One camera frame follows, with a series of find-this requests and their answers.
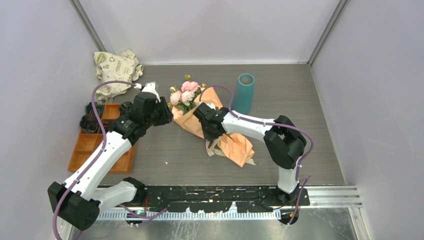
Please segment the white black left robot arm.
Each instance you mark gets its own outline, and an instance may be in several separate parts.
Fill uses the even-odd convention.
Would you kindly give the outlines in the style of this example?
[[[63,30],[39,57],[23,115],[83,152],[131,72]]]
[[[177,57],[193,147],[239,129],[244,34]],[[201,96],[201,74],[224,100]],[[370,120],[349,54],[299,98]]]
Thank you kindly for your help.
[[[103,141],[86,162],[65,182],[47,189],[52,211],[80,231],[87,230],[103,212],[124,203],[141,206],[146,201],[145,185],[132,177],[96,190],[113,165],[146,134],[149,127],[172,121],[166,98],[140,92],[128,115],[115,119]]]

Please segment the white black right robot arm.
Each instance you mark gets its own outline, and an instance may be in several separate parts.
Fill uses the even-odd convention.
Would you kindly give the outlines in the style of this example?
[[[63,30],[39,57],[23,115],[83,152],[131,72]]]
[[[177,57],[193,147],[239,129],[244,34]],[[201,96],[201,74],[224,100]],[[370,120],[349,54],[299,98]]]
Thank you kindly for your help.
[[[213,104],[204,102],[193,114],[200,122],[206,140],[241,134],[263,142],[271,159],[278,166],[279,202],[288,206],[297,199],[300,160],[307,141],[288,117],[280,115],[276,119],[258,118],[227,107],[216,109]]]

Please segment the beige satin ribbon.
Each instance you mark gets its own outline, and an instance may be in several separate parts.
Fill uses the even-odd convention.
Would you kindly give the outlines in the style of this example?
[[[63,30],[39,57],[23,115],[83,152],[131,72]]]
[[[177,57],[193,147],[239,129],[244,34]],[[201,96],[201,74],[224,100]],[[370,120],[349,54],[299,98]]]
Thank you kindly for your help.
[[[226,157],[226,155],[224,154],[224,152],[221,149],[216,148],[219,141],[220,141],[220,139],[215,139],[213,141],[209,141],[209,140],[205,141],[205,149],[206,149],[206,152],[207,152],[209,157],[214,156],[214,155]],[[256,163],[254,162],[254,160],[252,158],[250,158],[249,160],[246,160],[242,165],[239,165],[239,166],[243,167],[245,164],[249,164],[249,165],[253,165],[253,166],[256,165]]]

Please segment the pink flower bouquet orange paper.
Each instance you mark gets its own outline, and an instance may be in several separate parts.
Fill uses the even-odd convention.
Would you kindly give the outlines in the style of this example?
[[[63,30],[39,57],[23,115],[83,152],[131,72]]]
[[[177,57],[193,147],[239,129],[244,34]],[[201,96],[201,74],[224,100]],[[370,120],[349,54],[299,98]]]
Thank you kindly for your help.
[[[185,75],[181,87],[170,87],[168,107],[173,120],[182,129],[205,140],[209,157],[225,157],[239,167],[254,165],[252,143],[240,133],[226,132],[219,125],[228,113],[212,86],[198,83]]]

